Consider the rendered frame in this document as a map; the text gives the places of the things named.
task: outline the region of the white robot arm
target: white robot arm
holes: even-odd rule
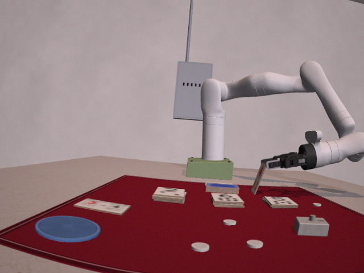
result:
[[[331,87],[323,69],[315,61],[306,61],[300,76],[284,76],[266,72],[247,76],[235,82],[206,80],[201,88],[204,115],[202,159],[223,160],[225,112],[221,102],[237,97],[257,97],[293,92],[316,92],[335,127],[339,139],[320,142],[321,131],[306,132],[309,144],[301,145],[299,153],[289,153],[265,159],[267,168],[301,166],[312,169],[343,161],[357,162],[364,157],[364,133],[353,133],[355,123]]]

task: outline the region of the blue coaster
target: blue coaster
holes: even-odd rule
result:
[[[100,226],[85,218],[74,216],[52,216],[39,220],[35,224],[36,232],[47,239],[76,243],[96,238],[100,232]]]

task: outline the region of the green box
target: green box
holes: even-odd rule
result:
[[[186,177],[232,180],[233,167],[228,158],[219,161],[188,158]]]

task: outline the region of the blue plate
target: blue plate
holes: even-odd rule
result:
[[[74,216],[52,216],[35,224],[36,232],[49,240],[66,243],[85,242],[99,236],[100,226]]]

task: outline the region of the white token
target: white token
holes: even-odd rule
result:
[[[207,243],[193,243],[191,248],[197,252],[206,252],[209,251],[210,246]]]
[[[227,226],[235,226],[237,224],[237,222],[235,220],[231,220],[231,219],[225,219],[223,221],[223,223]]]
[[[252,249],[259,249],[263,246],[263,242],[258,240],[249,240],[246,242],[246,245]]]

